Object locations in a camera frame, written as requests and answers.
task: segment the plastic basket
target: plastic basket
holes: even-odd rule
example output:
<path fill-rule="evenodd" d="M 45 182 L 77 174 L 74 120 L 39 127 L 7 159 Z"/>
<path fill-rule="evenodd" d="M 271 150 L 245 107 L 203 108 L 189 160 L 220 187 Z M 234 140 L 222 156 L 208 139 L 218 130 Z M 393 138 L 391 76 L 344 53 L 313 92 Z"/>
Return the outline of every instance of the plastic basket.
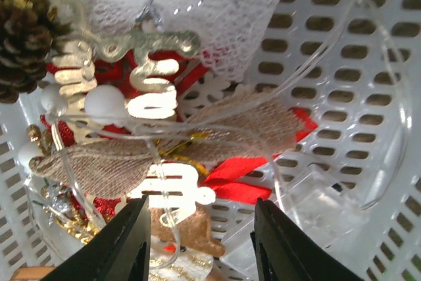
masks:
<path fill-rule="evenodd" d="M 370 220 L 358 232 L 343 238 L 336 247 L 346 253 L 339 258 L 365 280 L 421 280 L 421 179 L 418 151 L 421 141 L 421 108 L 416 89 L 421 0 L 374 0 L 385 27 L 405 58 L 414 98 L 412 136 L 399 174 L 384 198 L 370 209 Z M 345 6 L 344 0 L 281 0 L 266 37 L 247 73 L 245 82 L 258 88 L 282 83 L 322 43 Z M 376 181 L 376 166 L 386 152 L 397 156 L 397 109 L 394 89 L 385 73 L 375 25 L 367 11 L 354 7 L 348 27 L 337 45 L 306 78 L 290 88 L 284 99 L 291 106 L 309 110 L 319 124 L 295 152 L 278 159 L 283 174 L 294 177 L 315 154 L 328 165 L 341 166 L 334 174 L 357 196 L 369 196 Z M 33 229 L 21 183 L 23 169 L 15 163 L 26 142 L 28 124 L 40 115 L 39 91 L 23 95 L 18 104 L 0 105 L 0 276 L 2 280 L 24 265 L 54 265 L 59 258 Z M 247 181 L 269 185 L 263 166 Z M 253 212 L 249 205 L 219 199 L 209 207 L 216 238 L 222 239 L 232 225 Z M 59 229 L 51 237 L 62 237 Z M 232 280 L 244 277 L 222 267 Z"/>

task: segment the white ball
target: white ball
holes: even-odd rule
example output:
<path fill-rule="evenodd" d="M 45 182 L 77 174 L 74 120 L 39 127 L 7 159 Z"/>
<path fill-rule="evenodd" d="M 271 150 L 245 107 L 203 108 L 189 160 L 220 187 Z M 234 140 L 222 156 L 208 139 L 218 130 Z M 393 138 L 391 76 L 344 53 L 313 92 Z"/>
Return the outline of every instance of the white ball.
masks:
<path fill-rule="evenodd" d="M 41 150 L 35 143 L 29 142 L 19 149 L 18 161 L 25 168 L 26 172 L 30 172 L 29 162 L 37 156 L 43 156 Z"/>
<path fill-rule="evenodd" d="M 61 86 L 58 84 L 49 84 L 41 92 L 42 107 L 47 111 L 57 111 L 57 114 L 64 114 L 67 109 L 67 101 L 60 96 Z"/>
<path fill-rule="evenodd" d="M 114 86 L 97 86 L 86 95 L 85 112 L 98 124 L 109 125 L 120 122 L 127 113 L 124 95 Z"/>

